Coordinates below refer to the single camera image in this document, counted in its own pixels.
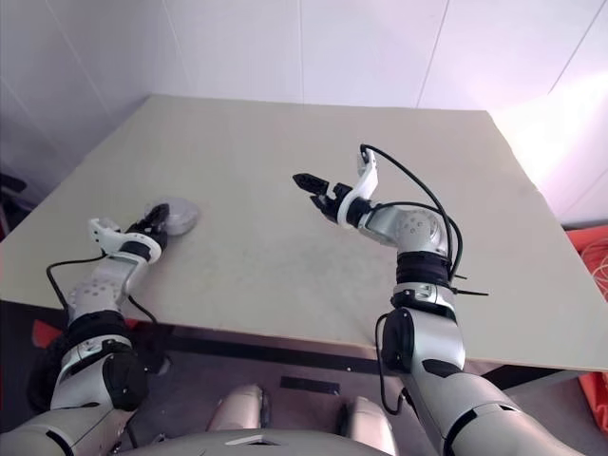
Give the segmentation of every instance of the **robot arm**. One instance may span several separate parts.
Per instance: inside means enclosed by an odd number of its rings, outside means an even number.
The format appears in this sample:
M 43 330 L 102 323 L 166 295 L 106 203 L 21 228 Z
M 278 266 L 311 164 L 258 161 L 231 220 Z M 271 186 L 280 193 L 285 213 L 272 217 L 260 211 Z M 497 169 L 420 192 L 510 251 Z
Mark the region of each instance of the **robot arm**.
M 169 214 L 169 204 L 158 204 L 126 233 L 108 219 L 89 222 L 106 257 L 67 297 L 69 325 L 49 410 L 3 434 L 0 453 L 105 455 L 118 441 L 147 395 L 122 304 L 166 246 Z
M 361 147 L 361 180 L 354 189 L 309 174 L 294 176 L 313 193 L 325 217 L 397 249 L 397 284 L 386 315 L 382 361 L 400 375 L 403 394 L 429 440 L 442 455 L 574 455 L 502 391 L 482 377 L 463 372 L 465 347 L 453 306 L 447 229 L 426 209 L 396 206 L 374 210 L 377 184 L 372 150 Z

